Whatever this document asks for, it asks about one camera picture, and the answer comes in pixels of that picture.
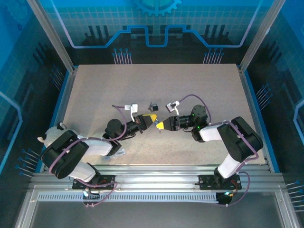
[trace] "work surface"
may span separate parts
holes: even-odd
[[[138,104],[138,114],[148,114],[150,102],[159,107],[157,119],[171,115],[165,105],[187,94],[200,96],[212,122],[242,116],[254,128],[252,116],[234,64],[80,65],[67,106],[64,123],[83,136],[103,134],[114,118],[123,121],[112,105]],[[195,97],[178,106],[189,115],[201,104]],[[124,111],[127,121],[130,111]],[[161,131],[154,125],[129,140],[121,141],[126,155],[105,161],[101,156],[84,157],[92,164],[220,164],[227,150],[222,141],[199,143],[191,133]],[[252,163],[265,163],[263,156]]]

